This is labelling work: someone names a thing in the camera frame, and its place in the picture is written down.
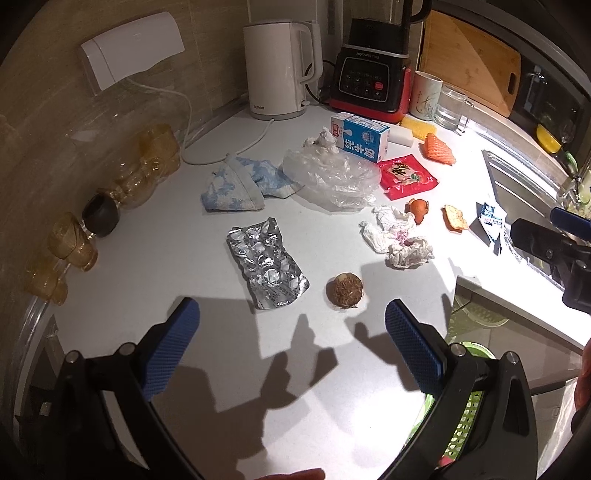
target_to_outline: white electric kettle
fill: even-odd
[[[311,48],[312,68],[302,43]],[[306,110],[304,85],[322,75],[320,26],[315,22],[271,21],[244,27],[246,75],[252,116],[284,120]]]

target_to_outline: blender control panel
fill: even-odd
[[[383,63],[348,57],[339,80],[339,90],[367,100],[385,102],[388,98],[389,68]]]

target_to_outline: milk carton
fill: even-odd
[[[388,127],[347,112],[334,115],[331,121],[337,147],[374,163],[385,160]]]

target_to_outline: black bottle cap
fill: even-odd
[[[119,223],[119,209],[112,198],[98,193],[82,210],[82,220],[96,236],[107,236]]]

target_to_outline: power cord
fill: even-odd
[[[150,92],[170,93],[172,95],[181,96],[181,97],[183,97],[186,100],[187,105],[189,106],[189,120],[187,121],[187,129],[185,130],[185,136],[183,138],[183,143],[181,145],[181,157],[182,157],[183,161],[186,164],[188,164],[188,165],[195,165],[195,166],[199,166],[199,165],[205,166],[205,165],[214,165],[216,163],[220,163],[220,162],[223,162],[224,160],[226,160],[226,157],[223,157],[223,158],[219,158],[217,160],[213,160],[213,161],[209,161],[209,162],[193,163],[193,162],[189,162],[185,158],[185,156],[183,155],[184,154],[185,147],[187,145],[187,139],[189,137],[189,129],[191,127],[191,120],[193,119],[193,105],[191,104],[191,100],[190,100],[190,98],[187,95],[185,95],[184,93],[178,92],[176,90],[168,90],[168,89],[165,89],[165,88],[156,88],[156,87],[151,87],[151,86],[148,86],[148,85],[144,85],[143,83],[138,83],[135,80],[132,80],[131,78],[127,78],[127,81],[129,83],[135,85],[136,87],[140,87],[140,88],[143,88],[145,90],[149,90]],[[254,142],[252,142],[251,144],[249,144],[248,146],[246,146],[244,148],[241,148],[240,150],[238,150],[237,152],[235,152],[235,154],[236,155],[239,155],[239,154],[245,152],[246,150],[248,150],[249,148],[254,147],[257,143],[259,143],[265,137],[265,135],[269,131],[269,127],[271,126],[271,124],[274,121],[275,121],[274,118],[272,118],[271,120],[269,120],[269,122],[267,123],[267,126],[263,130],[263,133]]]
[[[324,63],[328,63],[329,65],[332,65],[332,67],[333,67],[333,68],[336,68],[336,67],[335,67],[335,64],[334,64],[334,63],[332,63],[330,60],[324,60],[324,59],[323,59],[322,61],[323,61]],[[311,68],[312,68],[312,64],[310,63],[310,64],[308,65],[308,68],[306,68],[306,71],[304,72],[304,77],[305,77],[306,75],[308,75],[308,73],[309,73],[309,71],[310,71],[310,69],[311,69]],[[309,94],[309,95],[310,95],[310,96],[311,96],[311,97],[312,97],[314,100],[316,100],[316,102],[318,102],[319,104],[321,104],[321,105],[328,105],[328,104],[329,104],[328,102],[321,102],[321,101],[320,101],[320,99],[319,99],[319,98],[318,98],[316,95],[314,95],[314,94],[312,93],[312,90],[310,90],[310,87],[308,87],[308,84],[307,84],[307,83],[306,83],[306,90],[308,91],[308,94]]]
[[[144,85],[143,83],[138,83],[130,78],[127,78],[127,81],[135,85],[136,87],[149,90],[150,92],[170,93],[172,95],[178,95],[179,97],[183,97],[187,101],[187,105],[189,106],[189,120],[187,121],[187,129],[185,130],[183,144],[181,145],[181,153],[184,153],[185,146],[187,145],[187,137],[189,136],[189,128],[191,127],[191,120],[193,119],[193,105],[191,104],[191,100],[189,99],[189,97],[186,96],[184,93],[177,92],[176,90],[167,90],[166,88],[150,87],[148,85]]]
[[[248,150],[249,148],[252,148],[252,147],[254,147],[254,146],[255,146],[257,143],[259,143],[259,142],[260,142],[260,141],[261,141],[263,138],[265,138],[265,135],[266,135],[266,134],[267,134],[267,132],[269,131],[269,127],[272,125],[272,123],[273,123],[274,121],[275,121],[275,119],[274,119],[274,118],[271,118],[271,120],[269,120],[269,121],[267,122],[267,126],[265,127],[265,129],[263,130],[263,132],[262,132],[262,133],[259,135],[259,137],[258,137],[258,138],[257,138],[257,139],[256,139],[254,142],[252,142],[251,144],[249,144],[248,146],[246,146],[246,147],[244,147],[244,148],[241,148],[240,150],[238,150],[237,152],[234,152],[234,153],[235,153],[236,155],[239,155],[239,154],[241,154],[241,153],[245,152],[246,150]],[[184,162],[185,162],[186,164],[188,164],[188,165],[214,165],[214,164],[216,164],[216,163],[223,162],[224,160],[226,160],[226,157],[220,158],[220,159],[218,159],[218,160],[213,160],[213,161],[210,161],[210,162],[205,162],[205,163],[192,163],[192,162],[189,162],[189,161],[187,161],[185,158],[184,158],[183,160],[184,160]]]

